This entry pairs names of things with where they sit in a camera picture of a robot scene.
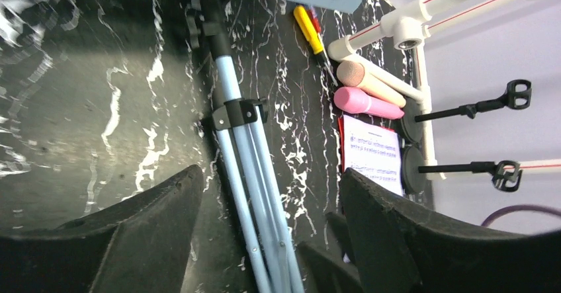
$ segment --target textured tip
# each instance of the textured tip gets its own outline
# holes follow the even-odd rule
[[[337,68],[337,78],[348,87],[356,87],[365,77],[365,67],[361,63],[343,60]]]

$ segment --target pink cylindrical object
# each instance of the pink cylindrical object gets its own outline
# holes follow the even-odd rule
[[[337,78],[347,87],[359,88],[369,96],[393,103],[400,108],[405,106],[406,101],[401,94],[374,77],[360,62],[343,60],[337,68]]]
[[[396,105],[368,96],[354,87],[342,87],[335,92],[335,105],[348,113],[366,113],[391,120],[399,119],[404,112]]]

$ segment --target paper sign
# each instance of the paper sign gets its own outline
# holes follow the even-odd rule
[[[343,116],[345,169],[352,168],[385,189],[403,196],[398,135]]]

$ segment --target black plastic bracket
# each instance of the black plastic bracket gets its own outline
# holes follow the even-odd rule
[[[212,113],[212,125],[216,131],[220,131],[255,122],[257,121],[258,109],[261,120],[265,123],[269,116],[266,98],[226,101],[224,106]]]
[[[185,22],[187,24],[187,40],[192,49],[196,50],[200,48],[200,35],[202,34],[199,29],[199,24],[197,23],[197,18],[194,13],[189,13],[185,16]]]
[[[520,163],[514,161],[500,161],[491,181],[496,189],[503,192],[515,192],[520,186],[523,170],[520,169]]]
[[[462,110],[461,115],[468,116],[470,119],[475,119],[475,114],[478,112],[477,105],[465,105],[461,106],[460,109]]]

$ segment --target tripod stand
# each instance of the tripod stand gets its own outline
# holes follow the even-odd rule
[[[261,293],[303,293],[304,286],[263,129],[267,102],[266,99],[251,100],[241,96],[222,18],[223,2],[200,0],[204,21],[201,29],[196,28],[195,32],[200,32],[210,46],[226,98],[224,105],[212,113],[212,123],[224,156],[247,252]],[[261,244],[247,205],[230,131],[237,145]]]

